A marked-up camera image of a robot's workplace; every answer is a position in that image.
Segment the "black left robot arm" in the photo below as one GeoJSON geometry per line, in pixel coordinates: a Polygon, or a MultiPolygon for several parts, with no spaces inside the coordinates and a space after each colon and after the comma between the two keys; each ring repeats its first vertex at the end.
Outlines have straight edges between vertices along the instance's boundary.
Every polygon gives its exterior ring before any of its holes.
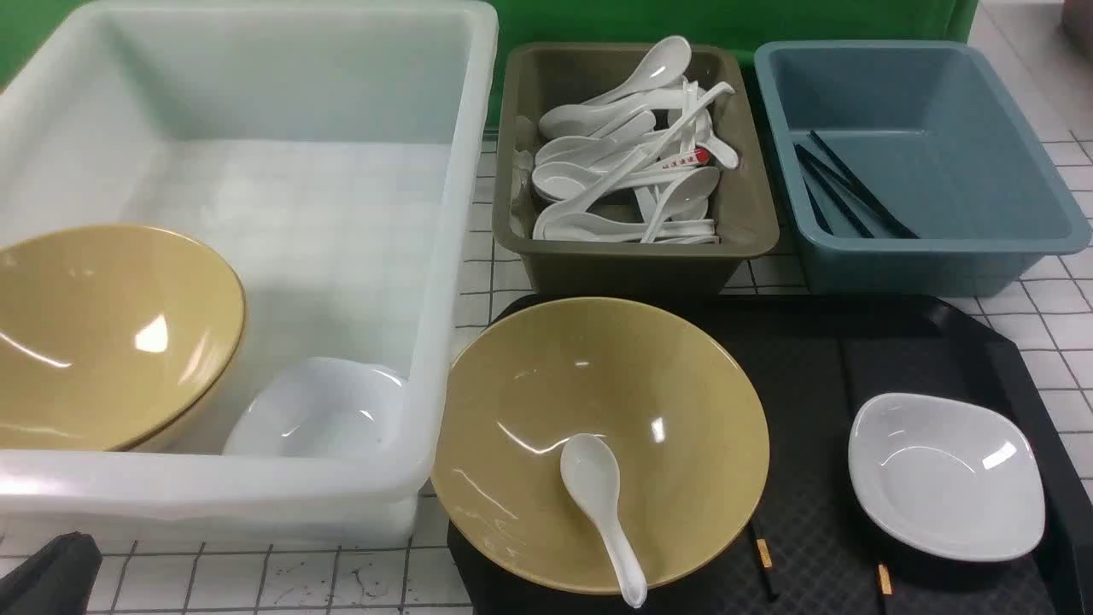
{"type": "Polygon", "coordinates": [[[1,580],[3,614],[85,614],[104,557],[90,534],[58,535],[1,580]]]}

